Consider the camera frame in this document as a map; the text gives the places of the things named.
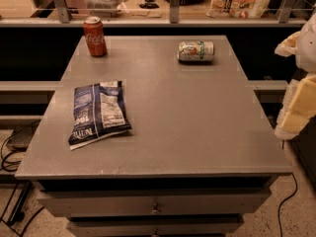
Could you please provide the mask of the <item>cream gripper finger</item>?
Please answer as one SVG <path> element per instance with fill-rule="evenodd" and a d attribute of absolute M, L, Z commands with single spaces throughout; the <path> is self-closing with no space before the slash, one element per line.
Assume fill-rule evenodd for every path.
<path fill-rule="evenodd" d="M 295 32 L 281 43 L 279 43 L 275 49 L 275 54 L 283 57 L 289 57 L 297 53 L 297 44 L 300 32 Z"/>
<path fill-rule="evenodd" d="M 286 88 L 276 119 L 275 135 L 282 140 L 297 136 L 316 116 L 316 74 L 300 81 L 292 79 Z"/>

